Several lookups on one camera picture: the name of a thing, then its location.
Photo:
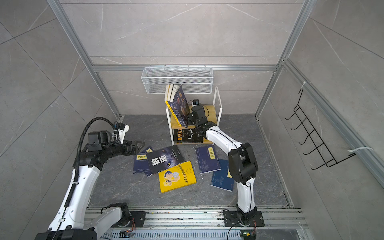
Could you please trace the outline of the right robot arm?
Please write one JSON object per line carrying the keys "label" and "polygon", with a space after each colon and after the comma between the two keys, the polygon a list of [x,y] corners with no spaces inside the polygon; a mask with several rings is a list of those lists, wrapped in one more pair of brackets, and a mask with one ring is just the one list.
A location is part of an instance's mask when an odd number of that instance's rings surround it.
{"label": "right robot arm", "polygon": [[206,117],[205,107],[194,105],[188,115],[189,124],[198,135],[217,145],[228,156],[229,173],[237,184],[236,212],[224,213],[233,226],[264,227],[264,218],[258,211],[254,197],[254,182],[259,170],[254,150],[249,143],[240,143],[225,134]]}

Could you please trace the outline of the navy book yellow label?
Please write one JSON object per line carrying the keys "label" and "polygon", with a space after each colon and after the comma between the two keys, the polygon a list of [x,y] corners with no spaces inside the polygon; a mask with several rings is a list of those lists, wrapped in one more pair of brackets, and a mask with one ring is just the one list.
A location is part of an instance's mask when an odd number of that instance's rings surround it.
{"label": "navy book yellow label", "polygon": [[221,170],[220,162],[213,145],[199,147],[196,149],[196,153],[201,174]]}

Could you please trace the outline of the dark blue book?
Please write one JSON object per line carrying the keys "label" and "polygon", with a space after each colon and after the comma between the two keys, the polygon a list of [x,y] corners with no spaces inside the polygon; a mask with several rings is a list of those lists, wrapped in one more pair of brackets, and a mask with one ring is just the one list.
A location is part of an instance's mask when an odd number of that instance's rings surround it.
{"label": "dark blue book", "polygon": [[147,178],[149,178],[152,175],[152,171],[149,166],[149,162],[147,159],[147,153],[153,152],[152,147],[145,148],[141,153],[139,153],[136,158],[134,159],[134,167],[133,167],[133,173],[144,173]]}

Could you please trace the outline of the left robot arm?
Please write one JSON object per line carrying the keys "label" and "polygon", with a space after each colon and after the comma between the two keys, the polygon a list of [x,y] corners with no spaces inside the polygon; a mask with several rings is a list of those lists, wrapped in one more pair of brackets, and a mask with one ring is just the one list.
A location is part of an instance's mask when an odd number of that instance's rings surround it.
{"label": "left robot arm", "polygon": [[74,162],[73,176],[65,198],[48,230],[37,240],[99,240],[112,226],[127,227],[133,218],[126,203],[103,207],[100,215],[85,223],[85,214],[98,177],[107,160],[116,156],[135,156],[145,146],[141,141],[124,141],[104,146],[100,151],[81,151]]}

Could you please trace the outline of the black book white characters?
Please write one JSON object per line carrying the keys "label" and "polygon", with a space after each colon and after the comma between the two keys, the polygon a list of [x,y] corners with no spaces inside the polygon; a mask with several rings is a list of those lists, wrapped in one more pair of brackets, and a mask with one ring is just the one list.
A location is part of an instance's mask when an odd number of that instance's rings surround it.
{"label": "black book white characters", "polygon": [[147,160],[152,174],[168,170],[185,161],[176,145],[147,153]]}

